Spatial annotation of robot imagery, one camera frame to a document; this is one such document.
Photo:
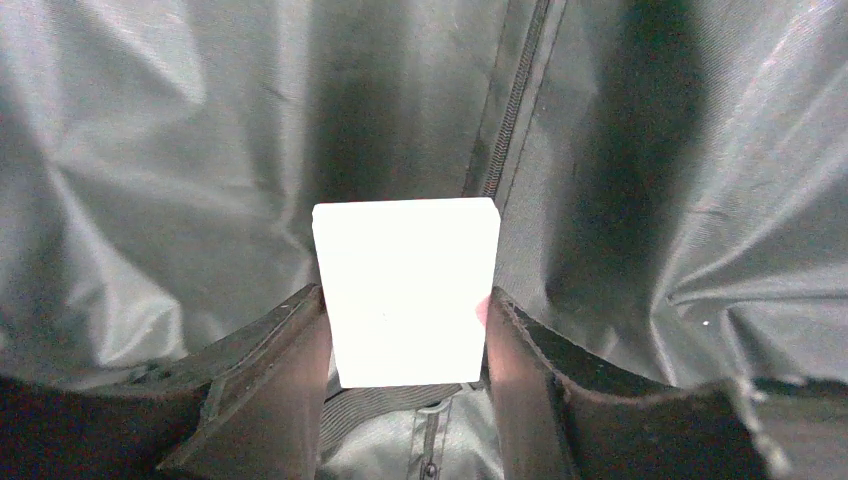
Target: white square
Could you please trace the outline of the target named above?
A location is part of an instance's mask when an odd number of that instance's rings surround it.
[[[499,229],[488,198],[315,206],[343,388],[479,380]]]

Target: gray cover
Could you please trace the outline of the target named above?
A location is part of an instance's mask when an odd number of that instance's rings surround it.
[[[848,381],[848,0],[539,2],[496,283],[670,384]],[[179,358],[318,280],[315,203],[463,194],[535,7],[3,0],[0,373]],[[454,398],[441,478],[498,478]],[[421,415],[320,475],[417,472]]]

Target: zipper teeth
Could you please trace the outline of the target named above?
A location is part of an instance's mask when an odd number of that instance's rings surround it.
[[[536,54],[536,47],[539,45],[539,39],[542,36],[542,26],[550,3],[550,0],[538,0],[533,9],[530,28],[527,30],[527,37],[524,39],[524,46],[518,61],[518,70],[515,72],[515,80],[512,82],[512,89],[509,92],[506,112],[501,122],[501,128],[498,130],[492,157],[489,159],[489,167],[486,170],[486,183],[483,184],[482,191],[484,197],[494,198],[498,191],[506,156],[509,153],[509,144],[515,130],[515,121],[518,119],[518,109],[521,107],[521,99],[527,89],[533,56]]]

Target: blank white card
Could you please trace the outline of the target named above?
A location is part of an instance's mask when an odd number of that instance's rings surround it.
[[[479,380],[499,229],[488,198],[315,206],[343,388]]]

